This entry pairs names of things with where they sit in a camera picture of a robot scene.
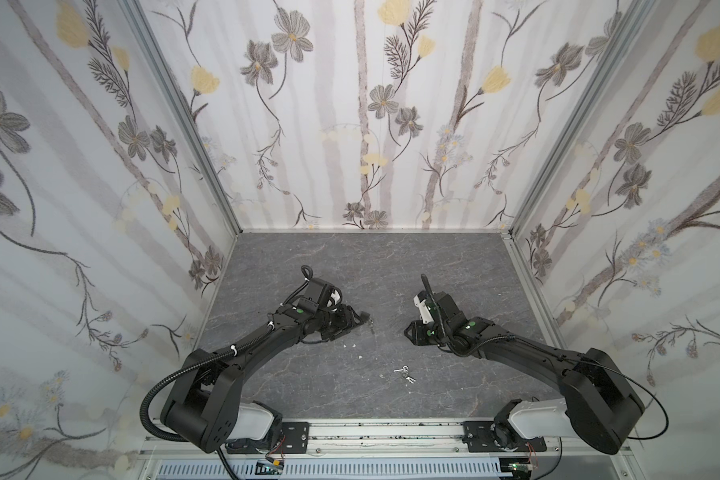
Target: gray marble floor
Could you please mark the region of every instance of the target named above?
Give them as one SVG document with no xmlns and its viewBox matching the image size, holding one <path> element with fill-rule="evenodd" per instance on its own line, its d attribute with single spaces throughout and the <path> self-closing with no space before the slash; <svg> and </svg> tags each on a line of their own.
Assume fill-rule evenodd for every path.
<svg viewBox="0 0 720 480">
<path fill-rule="evenodd" d="M 413 346 L 403 329 L 418 318 L 413 296 L 426 273 L 467 317 L 492 319 L 541 340 L 540 329 L 498 234 L 243 234 L 232 253 L 200 340 L 215 350 L 266 321 L 303 280 L 301 264 L 370 312 L 372 325 L 339 340 L 299 344 L 264 365 L 245 385 L 287 418 L 492 416 L 512 398 L 560 396 L 496 362 Z M 392 370 L 403 365 L 411 385 Z"/>
</svg>

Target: robotic arm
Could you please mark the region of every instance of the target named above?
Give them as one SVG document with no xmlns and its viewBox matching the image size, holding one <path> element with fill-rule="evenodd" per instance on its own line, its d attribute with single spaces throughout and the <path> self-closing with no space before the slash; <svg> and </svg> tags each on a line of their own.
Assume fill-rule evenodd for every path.
<svg viewBox="0 0 720 480">
<path fill-rule="evenodd" d="M 370 318 L 357 314 L 342 303 L 342 292 L 333 284 L 312 276 L 302 266 L 304 283 L 294 291 L 269 321 L 242 340 L 214 352 L 198 349 L 188 355 L 182 370 L 173 373 L 151 389 L 140 409 L 140 420 L 152 435 L 175 442 L 192 442 L 205 453 L 217 450 L 232 438 L 260 439 L 269 430 L 273 415 L 266 409 L 240 404 L 242 386 L 264 363 L 299 342 L 320 343 L 336 340 Z M 303 339 L 319 332 L 321 339 Z M 149 405 L 165 386 L 175 382 L 160 414 L 163 425 L 176 434 L 155 426 Z M 250 436 L 250 431 L 260 432 Z M 277 440 L 277 433 L 270 436 Z"/>
<path fill-rule="evenodd" d="M 470 320 L 447 293 L 425 290 L 414 298 L 421 319 L 405 336 L 415 345 L 448 347 L 457 356 L 494 360 L 539 379 L 564 398 L 546 402 L 513 400 L 494 418 L 485 440 L 512 450 L 539 436 L 580 437 L 600 452 L 615 454 L 645 407 L 605 353 L 560 350 L 509 332 L 490 320 Z"/>
</svg>

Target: marble surface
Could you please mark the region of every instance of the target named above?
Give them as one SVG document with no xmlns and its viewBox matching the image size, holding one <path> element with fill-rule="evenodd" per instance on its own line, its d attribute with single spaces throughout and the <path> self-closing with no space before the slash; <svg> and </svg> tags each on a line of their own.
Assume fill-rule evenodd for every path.
<svg viewBox="0 0 720 480">
<path fill-rule="evenodd" d="M 251 377 L 243 401 L 264 402 L 287 418 L 421 418 L 493 416 L 512 398 L 560 396 L 497 362 L 414 346 L 403 336 L 418 318 L 413 296 L 426 273 L 432 289 L 451 293 L 467 317 L 542 339 L 498 234 L 243 234 L 199 347 L 221 348 L 263 324 L 302 282 L 302 264 L 370 312 L 373 324 L 285 350 Z M 403 365 L 415 384 L 393 373 Z"/>
</svg>

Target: floral wallpaper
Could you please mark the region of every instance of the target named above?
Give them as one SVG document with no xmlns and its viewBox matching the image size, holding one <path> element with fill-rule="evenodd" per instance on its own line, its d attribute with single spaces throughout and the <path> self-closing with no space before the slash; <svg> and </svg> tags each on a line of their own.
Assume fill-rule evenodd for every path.
<svg viewBox="0 0 720 480">
<path fill-rule="evenodd" d="M 132 478 L 232 247 L 115 3 L 0 2 L 0 478 Z"/>
<path fill-rule="evenodd" d="M 506 230 L 628 2 L 140 0 L 246 228 Z"/>
<path fill-rule="evenodd" d="M 666 406 L 667 434 L 630 442 L 643 469 L 708 476 L 698 458 L 720 455 L 720 0 L 654 6 L 514 234 L 569 346 L 607 351 Z M 649 406 L 637 434 L 663 423 Z"/>
</svg>

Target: set of keys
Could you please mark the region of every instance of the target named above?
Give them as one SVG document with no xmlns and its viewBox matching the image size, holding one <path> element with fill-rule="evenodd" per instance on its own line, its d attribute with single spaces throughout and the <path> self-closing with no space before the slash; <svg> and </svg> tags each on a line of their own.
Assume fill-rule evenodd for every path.
<svg viewBox="0 0 720 480">
<path fill-rule="evenodd" d="M 394 372 L 400 372 L 400 373 L 403 375 L 403 378 L 406 379 L 406 380 L 408 380 L 408 382 L 410 382 L 410 383 L 416 383 L 416 379 L 413 378 L 412 376 L 410 376 L 410 375 L 408 374 L 408 367 L 407 367 L 407 366 L 403 365 L 403 368 L 397 369 L 397 370 L 393 370 L 393 371 L 394 371 Z"/>
</svg>

